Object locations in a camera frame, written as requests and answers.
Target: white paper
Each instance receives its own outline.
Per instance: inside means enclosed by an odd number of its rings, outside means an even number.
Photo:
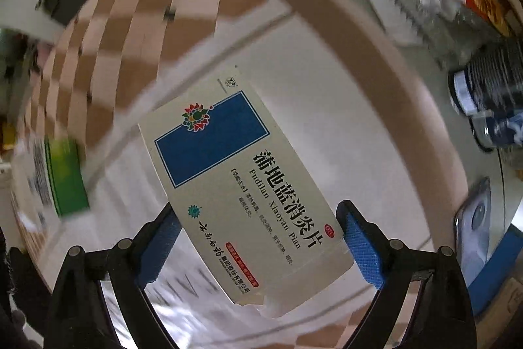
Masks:
[[[283,314],[352,265],[329,205],[236,70],[150,113],[140,131],[176,215],[233,302]]]

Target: blue rectangle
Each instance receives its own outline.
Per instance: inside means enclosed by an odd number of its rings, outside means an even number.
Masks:
[[[180,125],[154,141],[175,188],[270,135],[242,91],[208,114],[203,130],[191,132]]]

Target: blue gripper pad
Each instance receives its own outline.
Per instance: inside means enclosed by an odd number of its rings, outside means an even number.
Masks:
[[[136,284],[141,289],[156,281],[180,231],[181,223],[171,209],[140,259],[140,273],[136,277]]]
[[[365,281],[380,290],[385,282],[385,277],[382,273],[383,262],[350,213],[347,215],[347,229],[345,230],[344,239]]]

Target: red oval label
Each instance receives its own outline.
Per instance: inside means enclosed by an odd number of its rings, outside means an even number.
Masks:
[[[325,225],[325,234],[327,234],[329,238],[334,238],[334,230],[329,224]]]

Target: flower logo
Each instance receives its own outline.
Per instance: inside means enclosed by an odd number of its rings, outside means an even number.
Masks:
[[[213,108],[213,106],[203,108],[201,104],[190,104],[189,108],[186,108],[185,113],[182,115],[184,117],[183,125],[187,127],[189,132],[202,131],[209,124],[210,117],[208,112]]]
[[[196,205],[191,205],[189,207],[189,216],[193,219],[196,219],[198,216],[200,216],[200,208]]]

